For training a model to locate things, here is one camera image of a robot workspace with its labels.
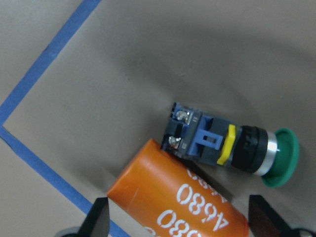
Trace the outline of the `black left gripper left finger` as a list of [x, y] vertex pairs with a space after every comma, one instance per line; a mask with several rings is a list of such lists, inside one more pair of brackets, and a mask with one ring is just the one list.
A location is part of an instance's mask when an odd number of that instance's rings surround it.
[[58, 232], [59, 237], [107, 237], [110, 232], [109, 201], [107, 197], [95, 200], [77, 231], [71, 228]]

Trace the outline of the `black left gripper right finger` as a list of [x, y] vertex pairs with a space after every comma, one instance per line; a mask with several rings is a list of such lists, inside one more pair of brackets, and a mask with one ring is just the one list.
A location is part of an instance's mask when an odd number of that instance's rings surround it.
[[250, 195], [248, 202], [249, 228], [255, 237], [314, 237], [315, 232], [292, 228], [261, 195]]

